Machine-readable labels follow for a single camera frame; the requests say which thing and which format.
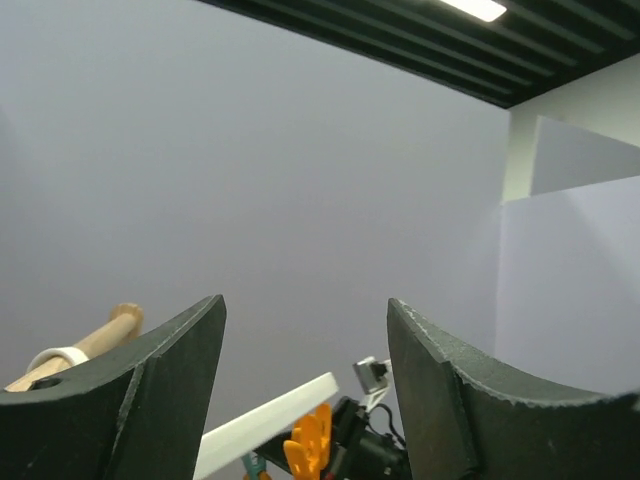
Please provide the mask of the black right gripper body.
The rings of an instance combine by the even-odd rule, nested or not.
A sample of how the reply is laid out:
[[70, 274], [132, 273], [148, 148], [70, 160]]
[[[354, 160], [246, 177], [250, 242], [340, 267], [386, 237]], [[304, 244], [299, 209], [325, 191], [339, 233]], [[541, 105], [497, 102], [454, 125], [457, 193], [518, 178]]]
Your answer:
[[410, 479], [411, 467], [406, 443], [393, 426], [391, 410], [385, 405], [390, 433], [369, 431], [370, 415], [359, 402], [341, 397], [332, 407], [331, 460], [321, 478]]

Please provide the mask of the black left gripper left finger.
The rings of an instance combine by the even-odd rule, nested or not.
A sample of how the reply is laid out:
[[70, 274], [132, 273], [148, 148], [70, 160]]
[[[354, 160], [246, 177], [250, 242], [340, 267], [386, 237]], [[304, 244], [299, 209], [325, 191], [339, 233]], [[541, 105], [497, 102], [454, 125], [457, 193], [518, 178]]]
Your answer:
[[79, 366], [1, 395], [4, 479], [190, 479], [226, 305], [209, 296]]

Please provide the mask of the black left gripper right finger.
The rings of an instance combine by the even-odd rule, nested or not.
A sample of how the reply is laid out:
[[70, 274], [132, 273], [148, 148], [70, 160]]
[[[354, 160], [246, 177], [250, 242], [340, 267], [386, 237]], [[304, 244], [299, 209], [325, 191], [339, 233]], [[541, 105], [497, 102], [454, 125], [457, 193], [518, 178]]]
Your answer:
[[639, 392], [503, 363], [392, 299], [387, 335], [415, 479], [636, 479]]

